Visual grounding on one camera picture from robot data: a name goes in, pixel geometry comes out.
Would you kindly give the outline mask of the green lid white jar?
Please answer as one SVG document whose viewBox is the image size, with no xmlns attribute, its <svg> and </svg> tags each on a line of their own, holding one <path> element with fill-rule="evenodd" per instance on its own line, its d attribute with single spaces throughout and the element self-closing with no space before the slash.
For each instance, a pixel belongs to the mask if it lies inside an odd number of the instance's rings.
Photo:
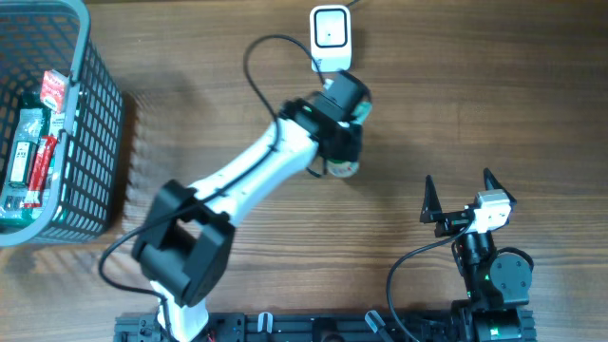
<svg viewBox="0 0 608 342">
<path fill-rule="evenodd" d="M 349 178 L 359 170 L 359 162 L 327 160 L 327 170 L 334 177 Z"/>
</svg>

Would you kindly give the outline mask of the red stick sachet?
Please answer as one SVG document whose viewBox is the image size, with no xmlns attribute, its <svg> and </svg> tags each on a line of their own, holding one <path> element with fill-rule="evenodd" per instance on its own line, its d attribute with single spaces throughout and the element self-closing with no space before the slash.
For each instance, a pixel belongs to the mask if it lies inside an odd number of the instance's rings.
<svg viewBox="0 0 608 342">
<path fill-rule="evenodd" d="M 24 207 L 27 209 L 42 206 L 42 196 L 56 143 L 57 138 L 55 136 L 43 136 L 41 138 L 24 201 Z"/>
</svg>

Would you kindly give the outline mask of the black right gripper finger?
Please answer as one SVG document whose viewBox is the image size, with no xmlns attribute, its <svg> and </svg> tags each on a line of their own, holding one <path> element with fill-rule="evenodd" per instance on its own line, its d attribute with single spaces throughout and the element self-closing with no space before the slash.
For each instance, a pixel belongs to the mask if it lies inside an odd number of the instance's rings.
<svg viewBox="0 0 608 342">
<path fill-rule="evenodd" d="M 433 223 L 443 219 L 443 209 L 439 201 L 436 187 L 431 175 L 426 176 L 425 195 L 421 208 L 420 221 L 422 223 Z"/>
<path fill-rule="evenodd" d="M 484 187 L 487 191 L 502 190 L 508 197 L 511 205 L 517 204 L 517 200 L 499 183 L 489 168 L 484 169 Z"/>
</svg>

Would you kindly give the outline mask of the black white small box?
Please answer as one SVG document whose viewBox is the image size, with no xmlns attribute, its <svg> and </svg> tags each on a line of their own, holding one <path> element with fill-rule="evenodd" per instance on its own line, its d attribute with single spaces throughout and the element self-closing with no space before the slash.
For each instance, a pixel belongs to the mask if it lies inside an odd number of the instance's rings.
<svg viewBox="0 0 608 342">
<path fill-rule="evenodd" d="M 29 184 L 36 147 L 36 143 L 29 141 L 19 141 L 16 144 L 9 173 L 10 186 L 26 187 Z"/>
</svg>

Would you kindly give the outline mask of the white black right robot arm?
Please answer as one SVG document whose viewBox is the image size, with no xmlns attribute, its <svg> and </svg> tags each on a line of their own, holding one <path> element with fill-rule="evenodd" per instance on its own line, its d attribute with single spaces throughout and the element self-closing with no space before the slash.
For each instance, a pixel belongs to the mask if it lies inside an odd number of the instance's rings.
<svg viewBox="0 0 608 342">
<path fill-rule="evenodd" d="M 523 341 L 522 307 L 529 303 L 534 261 L 515 247 L 497 248 L 493 233 L 509 223 L 517 200 L 484 170 L 484 190 L 461 211 L 441 206 L 432 176 L 426 176 L 420 221 L 445 238 L 467 298 L 451 304 L 459 341 Z"/>
</svg>

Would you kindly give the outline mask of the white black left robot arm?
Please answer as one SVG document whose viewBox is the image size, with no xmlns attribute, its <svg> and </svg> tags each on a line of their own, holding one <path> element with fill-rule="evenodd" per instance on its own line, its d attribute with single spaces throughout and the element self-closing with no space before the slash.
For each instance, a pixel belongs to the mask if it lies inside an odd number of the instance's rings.
<svg viewBox="0 0 608 342">
<path fill-rule="evenodd" d="M 168 181 L 153 200 L 132 249 L 159 295 L 170 341 L 192 341 L 207 326 L 206 297 L 227 269 L 236 230 L 282 182 L 316 157 L 336 177 L 358 170 L 371 102 L 288 102 L 264 134 L 215 174 L 184 186 Z"/>
</svg>

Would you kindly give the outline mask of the orange Kleenex tissue pack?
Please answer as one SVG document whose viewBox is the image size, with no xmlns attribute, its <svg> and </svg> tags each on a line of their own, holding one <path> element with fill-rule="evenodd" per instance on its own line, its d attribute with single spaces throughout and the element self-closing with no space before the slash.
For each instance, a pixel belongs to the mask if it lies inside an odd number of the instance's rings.
<svg viewBox="0 0 608 342">
<path fill-rule="evenodd" d="M 57 70 L 46 70 L 41 85 L 40 101 L 53 112 L 61 112 L 67 92 L 68 79 Z"/>
</svg>

